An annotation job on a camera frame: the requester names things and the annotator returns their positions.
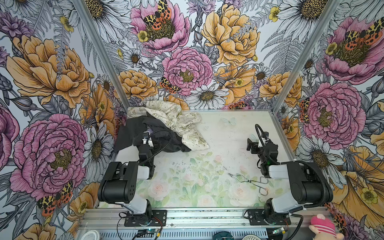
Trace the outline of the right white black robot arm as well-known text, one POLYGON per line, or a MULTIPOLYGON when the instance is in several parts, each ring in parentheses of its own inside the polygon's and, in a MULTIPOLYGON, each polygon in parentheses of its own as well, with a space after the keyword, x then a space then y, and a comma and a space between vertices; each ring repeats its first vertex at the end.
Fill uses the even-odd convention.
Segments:
POLYGON ((308 208, 321 207, 333 200, 333 190, 316 163, 294 160, 279 162, 279 146, 273 143, 260 125, 255 125, 258 141, 248 139, 247 150, 259 157, 257 167, 266 179, 285 179, 289 189, 283 195, 266 201, 260 213, 251 214, 273 225, 288 220, 289 215, 308 208))

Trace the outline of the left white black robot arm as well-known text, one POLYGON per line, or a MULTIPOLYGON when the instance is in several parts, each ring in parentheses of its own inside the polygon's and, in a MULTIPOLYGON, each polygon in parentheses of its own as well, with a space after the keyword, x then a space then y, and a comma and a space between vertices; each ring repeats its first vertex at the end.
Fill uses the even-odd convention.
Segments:
POLYGON ((133 162, 112 162, 108 165, 98 189, 98 199, 108 204, 119 205, 128 210, 126 219, 130 226, 148 226, 153 218, 149 200, 136 193, 139 180, 150 180, 154 176, 153 130, 143 133, 139 145, 139 159, 133 162))

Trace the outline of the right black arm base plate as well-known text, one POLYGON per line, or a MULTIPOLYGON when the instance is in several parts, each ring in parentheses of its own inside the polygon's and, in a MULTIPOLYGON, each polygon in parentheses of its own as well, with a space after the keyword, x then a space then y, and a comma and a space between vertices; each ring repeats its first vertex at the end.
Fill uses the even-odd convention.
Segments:
POLYGON ((264 209, 248 209, 244 218, 249 220, 251 226, 289 226, 290 217, 275 212, 266 213, 264 209))

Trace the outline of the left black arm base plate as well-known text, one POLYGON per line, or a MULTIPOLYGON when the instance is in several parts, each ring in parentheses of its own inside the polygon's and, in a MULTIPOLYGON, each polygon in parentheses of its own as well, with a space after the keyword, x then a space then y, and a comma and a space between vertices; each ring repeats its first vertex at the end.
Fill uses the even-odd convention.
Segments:
POLYGON ((151 210, 141 215, 128 216, 125 227, 164 227, 167 222, 168 211, 151 210))

